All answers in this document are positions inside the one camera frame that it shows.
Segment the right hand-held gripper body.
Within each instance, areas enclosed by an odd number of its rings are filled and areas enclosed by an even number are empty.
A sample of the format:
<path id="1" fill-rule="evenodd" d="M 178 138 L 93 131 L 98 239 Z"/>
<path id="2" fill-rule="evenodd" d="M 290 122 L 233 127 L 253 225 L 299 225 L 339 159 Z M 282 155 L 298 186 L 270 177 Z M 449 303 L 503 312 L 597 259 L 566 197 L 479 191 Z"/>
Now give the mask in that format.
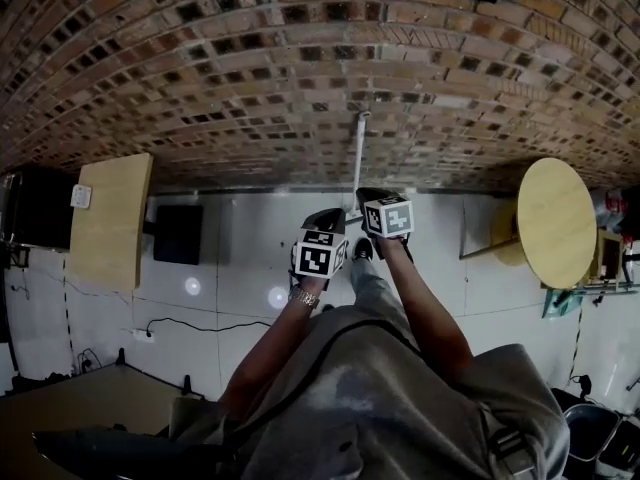
<path id="1" fill-rule="evenodd" d="M 414 231 L 412 202 L 399 193 L 362 187 L 356 191 L 356 198 L 363 216 L 362 229 L 368 235 L 406 238 Z"/>

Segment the person's left forearm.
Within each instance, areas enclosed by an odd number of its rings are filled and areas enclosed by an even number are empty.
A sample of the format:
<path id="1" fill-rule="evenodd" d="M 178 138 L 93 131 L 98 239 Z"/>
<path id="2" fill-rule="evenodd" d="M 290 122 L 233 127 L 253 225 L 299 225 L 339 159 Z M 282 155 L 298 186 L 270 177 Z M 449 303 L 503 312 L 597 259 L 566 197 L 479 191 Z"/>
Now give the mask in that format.
<path id="1" fill-rule="evenodd" d="M 320 297 L 326 281 L 303 278 L 299 285 Z M 280 372 L 304 339 L 312 311 L 288 300 L 271 327 L 240 362 L 219 399 L 224 408 L 238 419 L 245 418 L 254 400 Z"/>

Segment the person's right forearm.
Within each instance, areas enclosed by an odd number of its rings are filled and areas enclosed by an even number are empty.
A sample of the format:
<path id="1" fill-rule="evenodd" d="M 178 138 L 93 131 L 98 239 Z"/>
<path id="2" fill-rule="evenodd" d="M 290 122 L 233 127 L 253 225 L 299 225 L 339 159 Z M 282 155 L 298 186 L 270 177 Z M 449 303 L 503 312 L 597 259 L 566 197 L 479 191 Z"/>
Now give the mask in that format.
<path id="1" fill-rule="evenodd" d="M 379 238 L 377 244 L 425 362 L 452 383 L 473 360 L 466 337 L 424 282 L 401 241 Z"/>

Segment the silver wristwatch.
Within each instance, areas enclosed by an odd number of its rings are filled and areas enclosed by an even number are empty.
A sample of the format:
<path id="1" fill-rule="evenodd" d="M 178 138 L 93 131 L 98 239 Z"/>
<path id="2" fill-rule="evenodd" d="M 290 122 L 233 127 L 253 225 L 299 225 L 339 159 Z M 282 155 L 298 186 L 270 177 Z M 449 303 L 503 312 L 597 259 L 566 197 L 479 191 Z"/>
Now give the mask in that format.
<path id="1" fill-rule="evenodd" d="M 290 290 L 289 300 L 296 301 L 309 308 L 311 311 L 315 310 L 320 302 L 320 298 L 317 295 L 306 291 L 300 285 L 295 285 Z"/>

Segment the person's grey trouser leg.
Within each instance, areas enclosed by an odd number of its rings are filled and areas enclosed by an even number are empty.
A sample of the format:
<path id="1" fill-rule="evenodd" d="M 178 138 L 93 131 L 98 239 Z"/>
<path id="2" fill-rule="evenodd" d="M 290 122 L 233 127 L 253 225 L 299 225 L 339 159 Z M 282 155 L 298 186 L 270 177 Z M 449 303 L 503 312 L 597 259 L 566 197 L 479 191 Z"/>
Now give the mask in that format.
<path id="1" fill-rule="evenodd" d="M 413 346 L 417 346 L 403 305 L 389 283 L 378 275 L 372 262 L 365 257 L 354 259 L 350 276 L 355 293 L 354 306 L 370 317 L 390 322 Z"/>

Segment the round wooden table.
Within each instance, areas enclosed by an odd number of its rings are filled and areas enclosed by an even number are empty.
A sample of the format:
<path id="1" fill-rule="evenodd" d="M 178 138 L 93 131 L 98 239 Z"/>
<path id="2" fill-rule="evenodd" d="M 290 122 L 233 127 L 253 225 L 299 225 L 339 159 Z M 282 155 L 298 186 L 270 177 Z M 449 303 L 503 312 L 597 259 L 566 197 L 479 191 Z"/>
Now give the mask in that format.
<path id="1" fill-rule="evenodd" d="M 589 191 L 577 172 L 556 158 L 542 158 L 525 172 L 517 196 L 499 206 L 490 243 L 464 261 L 488 254 L 506 265 L 526 264 L 540 283 L 569 290 L 587 274 L 597 241 Z"/>

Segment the green crate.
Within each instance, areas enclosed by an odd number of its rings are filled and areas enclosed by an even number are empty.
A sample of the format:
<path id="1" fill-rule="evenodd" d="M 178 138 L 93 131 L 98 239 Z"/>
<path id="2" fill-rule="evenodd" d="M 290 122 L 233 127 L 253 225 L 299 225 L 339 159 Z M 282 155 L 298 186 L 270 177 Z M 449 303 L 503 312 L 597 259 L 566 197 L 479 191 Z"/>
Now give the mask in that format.
<path id="1" fill-rule="evenodd" d="M 563 317 L 582 306 L 583 295 L 575 290 L 557 290 L 548 288 L 546 291 L 542 318 L 556 319 Z"/>

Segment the rectangular wooden table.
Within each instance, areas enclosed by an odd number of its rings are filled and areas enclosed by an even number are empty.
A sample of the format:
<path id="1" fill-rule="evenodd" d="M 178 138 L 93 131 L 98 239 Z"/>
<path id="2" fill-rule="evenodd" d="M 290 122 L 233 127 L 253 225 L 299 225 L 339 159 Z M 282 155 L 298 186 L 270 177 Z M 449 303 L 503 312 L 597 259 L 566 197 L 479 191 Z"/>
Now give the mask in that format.
<path id="1" fill-rule="evenodd" d="M 115 291 L 139 286 L 152 165 L 153 157 L 142 153 L 82 167 L 79 184 L 91 196 L 89 206 L 73 214 L 67 259 L 73 275 Z"/>

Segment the small wooden stool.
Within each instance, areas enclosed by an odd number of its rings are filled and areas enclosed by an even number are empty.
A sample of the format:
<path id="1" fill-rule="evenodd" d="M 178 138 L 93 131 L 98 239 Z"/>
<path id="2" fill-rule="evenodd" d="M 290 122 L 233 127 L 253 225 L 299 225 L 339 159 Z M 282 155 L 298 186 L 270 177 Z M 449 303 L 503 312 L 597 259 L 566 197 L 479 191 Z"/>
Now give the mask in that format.
<path id="1" fill-rule="evenodd" d="M 591 281 L 617 281 L 622 269 L 623 237 L 604 229 L 597 230 L 593 260 L 589 268 Z"/>

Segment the red bag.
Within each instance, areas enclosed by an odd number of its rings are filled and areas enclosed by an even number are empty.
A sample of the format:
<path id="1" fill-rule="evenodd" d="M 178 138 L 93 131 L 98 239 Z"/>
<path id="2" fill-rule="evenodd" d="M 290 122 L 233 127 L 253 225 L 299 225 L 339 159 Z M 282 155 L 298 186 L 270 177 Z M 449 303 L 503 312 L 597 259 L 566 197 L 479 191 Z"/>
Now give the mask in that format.
<path id="1" fill-rule="evenodd" d="M 621 189 L 609 189 L 604 192 L 605 213 L 609 219 L 622 220 L 628 211 L 628 201 Z"/>

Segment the grey desk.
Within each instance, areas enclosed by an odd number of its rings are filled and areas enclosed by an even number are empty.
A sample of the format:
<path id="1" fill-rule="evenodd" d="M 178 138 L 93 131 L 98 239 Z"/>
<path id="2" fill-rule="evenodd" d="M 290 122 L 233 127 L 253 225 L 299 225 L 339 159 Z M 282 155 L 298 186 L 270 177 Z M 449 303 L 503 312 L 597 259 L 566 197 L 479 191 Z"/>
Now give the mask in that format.
<path id="1" fill-rule="evenodd" d="M 40 455 L 32 434 L 102 427 L 165 437 L 172 404 L 182 393 L 134 367 L 113 364 L 0 397 L 0 480 L 79 480 Z"/>

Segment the black chair back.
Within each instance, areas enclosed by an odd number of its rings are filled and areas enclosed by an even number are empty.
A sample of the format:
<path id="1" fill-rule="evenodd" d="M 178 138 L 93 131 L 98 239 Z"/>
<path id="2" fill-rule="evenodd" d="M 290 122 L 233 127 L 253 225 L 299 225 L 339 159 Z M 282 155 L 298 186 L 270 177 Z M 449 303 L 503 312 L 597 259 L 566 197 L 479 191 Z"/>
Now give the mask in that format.
<path id="1" fill-rule="evenodd" d="M 38 453 L 82 480 L 209 480 L 232 452 L 102 427 L 32 434 Z"/>

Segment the black cabinet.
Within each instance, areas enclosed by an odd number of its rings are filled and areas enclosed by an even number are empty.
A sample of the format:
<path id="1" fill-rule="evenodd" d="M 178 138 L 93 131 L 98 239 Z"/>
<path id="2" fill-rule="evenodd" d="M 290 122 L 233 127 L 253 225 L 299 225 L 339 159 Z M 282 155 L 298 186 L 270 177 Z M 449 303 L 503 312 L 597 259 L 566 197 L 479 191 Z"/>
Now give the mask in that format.
<path id="1" fill-rule="evenodd" d="M 0 242 L 68 250 L 77 176 L 44 167 L 0 176 Z"/>

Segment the grey waste bin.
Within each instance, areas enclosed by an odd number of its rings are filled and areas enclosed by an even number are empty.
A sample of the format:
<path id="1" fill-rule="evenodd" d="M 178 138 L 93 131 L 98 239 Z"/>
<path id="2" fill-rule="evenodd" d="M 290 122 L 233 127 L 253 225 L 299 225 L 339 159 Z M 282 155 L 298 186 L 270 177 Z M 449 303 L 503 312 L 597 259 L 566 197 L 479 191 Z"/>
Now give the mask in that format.
<path id="1" fill-rule="evenodd" d="M 618 427 L 621 417 L 599 405 L 577 404 L 564 412 L 570 431 L 565 480 L 591 480 L 596 459 Z"/>

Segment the white waste bin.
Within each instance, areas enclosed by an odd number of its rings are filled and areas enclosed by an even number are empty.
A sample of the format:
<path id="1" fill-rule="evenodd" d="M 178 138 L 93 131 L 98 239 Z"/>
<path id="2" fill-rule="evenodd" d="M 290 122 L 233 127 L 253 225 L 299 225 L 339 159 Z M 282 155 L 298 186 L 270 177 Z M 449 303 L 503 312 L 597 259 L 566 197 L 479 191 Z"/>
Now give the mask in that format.
<path id="1" fill-rule="evenodd" d="M 598 480 L 633 480 L 640 470 L 640 425 L 622 421 L 596 458 Z"/>

